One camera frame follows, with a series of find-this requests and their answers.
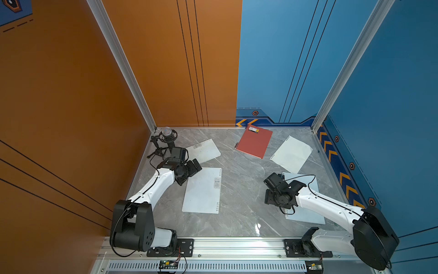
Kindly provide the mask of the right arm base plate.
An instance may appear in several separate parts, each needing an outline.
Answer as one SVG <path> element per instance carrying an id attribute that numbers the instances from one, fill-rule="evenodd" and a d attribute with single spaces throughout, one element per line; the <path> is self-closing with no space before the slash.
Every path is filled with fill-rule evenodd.
<path id="1" fill-rule="evenodd" d="M 287 258 L 332 258 L 331 251 L 320 251 L 312 242 L 301 239 L 285 239 L 284 248 Z"/>

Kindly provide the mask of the torn white page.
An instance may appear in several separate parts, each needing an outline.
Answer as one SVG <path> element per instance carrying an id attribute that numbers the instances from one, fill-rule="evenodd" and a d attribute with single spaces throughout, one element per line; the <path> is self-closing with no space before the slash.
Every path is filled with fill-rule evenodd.
<path id="1" fill-rule="evenodd" d="M 288 172 L 297 174 L 312 151 L 313 149 L 306 143 L 288 136 L 270 160 Z"/>

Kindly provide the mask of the red spiral notebook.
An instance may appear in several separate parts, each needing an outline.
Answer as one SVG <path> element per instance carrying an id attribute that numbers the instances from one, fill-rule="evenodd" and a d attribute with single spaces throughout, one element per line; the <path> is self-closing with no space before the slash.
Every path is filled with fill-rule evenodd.
<path id="1" fill-rule="evenodd" d="M 263 159 L 273 132 L 254 125 L 248 125 L 235 149 Z"/>

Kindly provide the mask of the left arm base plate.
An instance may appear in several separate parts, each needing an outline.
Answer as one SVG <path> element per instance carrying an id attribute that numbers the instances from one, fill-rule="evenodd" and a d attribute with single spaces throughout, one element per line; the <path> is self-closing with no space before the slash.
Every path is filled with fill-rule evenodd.
<path id="1" fill-rule="evenodd" d="M 186 258 L 191 258 L 193 256 L 194 244 L 194 239 L 178 238 L 177 241 L 173 241 L 169 247 L 150 248 L 147 251 L 147 257 L 163 258 L 178 257 L 181 255 Z"/>

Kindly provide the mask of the white spiral notebook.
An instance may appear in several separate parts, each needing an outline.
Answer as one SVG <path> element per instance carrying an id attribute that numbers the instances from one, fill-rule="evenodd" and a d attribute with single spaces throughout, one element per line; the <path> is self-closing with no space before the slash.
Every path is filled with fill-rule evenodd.
<path id="1" fill-rule="evenodd" d="M 311 183 L 311 189 L 316 192 L 319 191 L 317 179 L 315 178 L 314 175 L 302 175 L 302 174 L 283 172 L 282 177 L 287 182 L 291 182 L 292 180 L 298 180 L 299 182 L 302 182 L 304 184 Z M 284 215 L 286 220 L 301 221 L 305 223 L 312 223 L 318 225 L 326 224 L 325 218 L 315 213 L 314 211 L 302 207 L 294 207 L 294 209 L 295 209 L 294 214 L 292 209 L 283 210 L 286 213 Z"/>
<path id="2" fill-rule="evenodd" d="M 221 196 L 221 168 L 203 168 L 187 182 L 182 212 L 218 214 Z"/>

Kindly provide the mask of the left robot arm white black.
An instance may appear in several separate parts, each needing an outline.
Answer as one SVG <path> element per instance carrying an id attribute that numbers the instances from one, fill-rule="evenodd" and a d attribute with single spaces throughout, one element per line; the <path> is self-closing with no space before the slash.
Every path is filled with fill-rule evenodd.
<path id="1" fill-rule="evenodd" d="M 174 182 L 185 183 L 202 170 L 197 159 L 186 162 L 159 164 L 148 183 L 127 200 L 114 207 L 109 243 L 113 250 L 123 248 L 132 252 L 156 250 L 164 256 L 177 252 L 177 235 L 172 229 L 157 228 L 153 210 L 168 187 Z"/>

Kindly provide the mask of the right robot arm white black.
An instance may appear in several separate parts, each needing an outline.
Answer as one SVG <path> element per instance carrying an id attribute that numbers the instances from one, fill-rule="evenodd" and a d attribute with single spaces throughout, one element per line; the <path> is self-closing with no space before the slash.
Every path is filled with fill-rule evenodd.
<path id="1" fill-rule="evenodd" d="M 391 267 L 391 257 L 400 240 L 378 208 L 363 209 L 341 203 L 296 180 L 290 184 L 282 182 L 281 185 L 268 187 L 265 204 L 280 210 L 301 207 L 343 228 L 343 231 L 326 231 L 311 227 L 300 240 L 284 240 L 288 257 L 322 259 L 338 252 L 355 255 L 379 271 Z"/>

